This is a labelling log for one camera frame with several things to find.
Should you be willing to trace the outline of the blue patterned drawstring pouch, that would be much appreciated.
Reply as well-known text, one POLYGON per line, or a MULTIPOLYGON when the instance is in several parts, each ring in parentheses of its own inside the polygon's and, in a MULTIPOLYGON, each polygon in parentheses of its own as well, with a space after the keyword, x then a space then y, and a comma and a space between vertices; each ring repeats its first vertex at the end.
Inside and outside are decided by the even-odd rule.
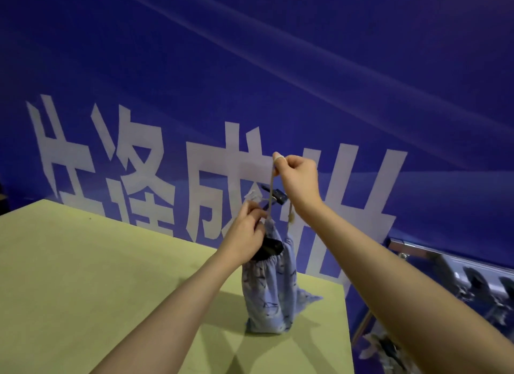
MULTIPOLYGON (((266 234, 278 231, 272 219, 264 223, 266 234)), ((292 238, 286 235, 282 241, 284 251, 279 256, 267 261, 248 261, 242 266, 242 291, 248 312, 246 331, 249 333, 286 333, 299 313, 323 299, 299 287, 292 238)))

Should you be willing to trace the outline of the person's right hand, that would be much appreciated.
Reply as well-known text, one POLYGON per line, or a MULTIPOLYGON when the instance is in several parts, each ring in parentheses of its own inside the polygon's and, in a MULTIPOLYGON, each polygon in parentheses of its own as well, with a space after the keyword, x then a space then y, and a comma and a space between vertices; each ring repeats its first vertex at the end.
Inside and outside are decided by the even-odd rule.
POLYGON ((319 192, 318 170, 314 160, 273 153, 273 175, 280 176, 285 193, 296 213, 308 225, 323 201, 319 192))

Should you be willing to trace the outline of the blue banner with white characters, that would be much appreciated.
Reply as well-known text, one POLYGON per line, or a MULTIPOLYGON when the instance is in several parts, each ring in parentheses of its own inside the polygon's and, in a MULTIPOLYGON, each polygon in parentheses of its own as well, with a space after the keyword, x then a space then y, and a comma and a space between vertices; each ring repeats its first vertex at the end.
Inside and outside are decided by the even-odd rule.
POLYGON ((219 246, 271 154, 388 238, 514 268, 514 0, 0 0, 0 182, 219 246))

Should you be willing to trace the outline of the person's left hand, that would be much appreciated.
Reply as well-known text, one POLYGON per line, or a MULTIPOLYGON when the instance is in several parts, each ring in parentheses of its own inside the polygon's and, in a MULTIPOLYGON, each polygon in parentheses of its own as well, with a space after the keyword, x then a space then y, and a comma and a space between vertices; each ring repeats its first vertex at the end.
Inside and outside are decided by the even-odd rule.
POLYGON ((236 269, 247 263, 262 246, 267 217, 258 203, 245 201, 216 251, 226 265, 236 269))

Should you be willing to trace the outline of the person's left forearm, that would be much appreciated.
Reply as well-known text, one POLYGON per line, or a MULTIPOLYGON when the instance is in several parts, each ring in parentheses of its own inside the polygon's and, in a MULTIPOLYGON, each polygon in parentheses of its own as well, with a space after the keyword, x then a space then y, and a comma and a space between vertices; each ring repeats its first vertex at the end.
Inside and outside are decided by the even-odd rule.
POLYGON ((251 257, 234 248, 219 249, 90 374, 177 374, 222 285, 251 257))

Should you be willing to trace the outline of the black object inside pouch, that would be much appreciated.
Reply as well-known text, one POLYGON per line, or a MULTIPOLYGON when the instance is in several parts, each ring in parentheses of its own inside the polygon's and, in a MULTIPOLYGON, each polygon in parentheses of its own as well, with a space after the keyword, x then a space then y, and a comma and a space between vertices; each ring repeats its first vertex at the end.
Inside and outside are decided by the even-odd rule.
POLYGON ((252 262, 267 261, 268 259, 279 256, 284 251, 284 243, 278 231, 266 234, 259 250, 251 258, 252 262))

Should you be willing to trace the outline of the person's right forearm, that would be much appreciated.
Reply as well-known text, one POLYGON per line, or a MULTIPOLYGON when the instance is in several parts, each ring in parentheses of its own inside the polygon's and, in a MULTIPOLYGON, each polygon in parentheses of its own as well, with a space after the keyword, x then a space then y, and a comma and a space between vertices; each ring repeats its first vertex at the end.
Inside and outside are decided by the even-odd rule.
POLYGON ((422 374, 514 374, 514 344, 472 308, 319 197, 291 202, 422 374))

